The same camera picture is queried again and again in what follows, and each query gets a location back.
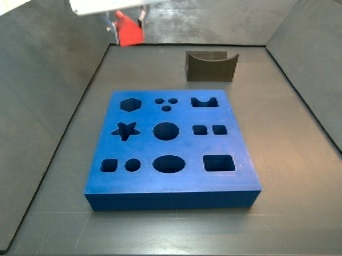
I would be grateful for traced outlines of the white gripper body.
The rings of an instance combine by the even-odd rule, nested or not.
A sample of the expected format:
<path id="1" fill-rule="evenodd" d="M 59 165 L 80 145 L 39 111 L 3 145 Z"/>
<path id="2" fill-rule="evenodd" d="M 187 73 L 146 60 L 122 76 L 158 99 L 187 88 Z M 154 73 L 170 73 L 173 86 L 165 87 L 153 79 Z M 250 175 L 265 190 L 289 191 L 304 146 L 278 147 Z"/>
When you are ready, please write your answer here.
<path id="1" fill-rule="evenodd" d="M 70 5 L 74 13 L 83 16 L 166 1 L 167 0 L 70 0 Z"/>

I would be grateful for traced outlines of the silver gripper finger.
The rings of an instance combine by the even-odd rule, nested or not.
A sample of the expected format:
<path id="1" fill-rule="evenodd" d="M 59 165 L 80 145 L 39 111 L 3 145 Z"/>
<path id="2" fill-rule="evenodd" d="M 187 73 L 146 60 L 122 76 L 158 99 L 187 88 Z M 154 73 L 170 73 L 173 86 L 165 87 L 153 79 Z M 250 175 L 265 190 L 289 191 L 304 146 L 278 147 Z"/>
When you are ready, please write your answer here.
<path id="1" fill-rule="evenodd" d="M 107 31 L 113 34 L 114 36 L 114 43 L 117 45 L 119 45 L 119 35 L 118 35 L 118 29 L 117 29 L 117 25 L 115 25 L 115 22 L 111 20 L 111 15 L 110 15 L 110 12 L 104 12 L 102 14 L 102 18 L 104 20 L 104 23 L 106 23 L 106 29 Z"/>
<path id="2" fill-rule="evenodd" d="M 145 29 L 146 27 L 149 14 L 150 14 L 150 5 L 141 6 L 141 15 L 138 17 L 138 24 L 142 29 Z"/>

